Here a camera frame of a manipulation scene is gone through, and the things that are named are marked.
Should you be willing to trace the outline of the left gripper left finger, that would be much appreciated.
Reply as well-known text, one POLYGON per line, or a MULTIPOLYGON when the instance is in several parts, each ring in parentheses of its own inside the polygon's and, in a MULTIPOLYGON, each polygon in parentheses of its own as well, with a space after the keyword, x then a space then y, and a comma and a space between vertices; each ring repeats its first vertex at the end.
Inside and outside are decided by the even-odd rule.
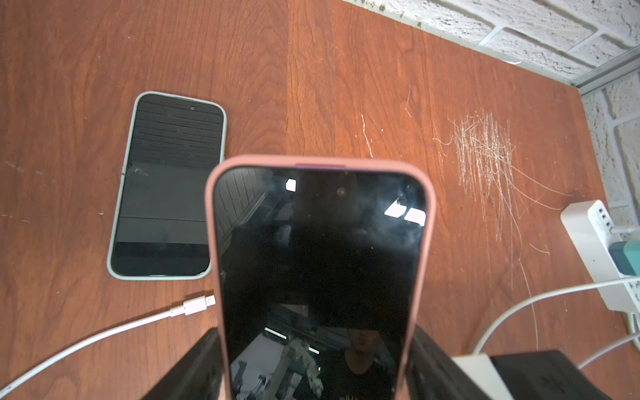
POLYGON ((222 381, 220 336, 216 328, 211 328, 143 400, 218 399, 222 381))

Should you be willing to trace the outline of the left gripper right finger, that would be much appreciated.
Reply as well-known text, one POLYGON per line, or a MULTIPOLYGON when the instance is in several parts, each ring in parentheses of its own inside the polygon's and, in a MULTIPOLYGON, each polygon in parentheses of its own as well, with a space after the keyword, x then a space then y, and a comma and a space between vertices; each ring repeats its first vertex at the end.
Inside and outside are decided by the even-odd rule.
POLYGON ((490 400, 419 326, 413 334, 406 380, 411 400, 490 400))

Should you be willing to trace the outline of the phone with green case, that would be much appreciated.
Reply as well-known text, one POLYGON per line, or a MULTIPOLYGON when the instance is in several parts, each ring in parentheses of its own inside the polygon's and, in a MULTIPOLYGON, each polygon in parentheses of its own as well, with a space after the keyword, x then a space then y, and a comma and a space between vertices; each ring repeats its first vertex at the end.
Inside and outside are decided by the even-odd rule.
POLYGON ((211 269, 205 187, 225 159, 218 104, 147 91, 133 107, 106 265, 120 280, 195 280, 211 269))

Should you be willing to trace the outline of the phone with pink case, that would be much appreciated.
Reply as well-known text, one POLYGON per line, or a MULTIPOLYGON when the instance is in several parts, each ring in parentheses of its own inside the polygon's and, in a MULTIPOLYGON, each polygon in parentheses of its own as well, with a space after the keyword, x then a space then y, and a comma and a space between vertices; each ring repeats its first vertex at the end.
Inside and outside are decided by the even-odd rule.
POLYGON ((433 236, 433 185, 375 159, 245 155, 210 174, 227 399, 393 399, 433 236))

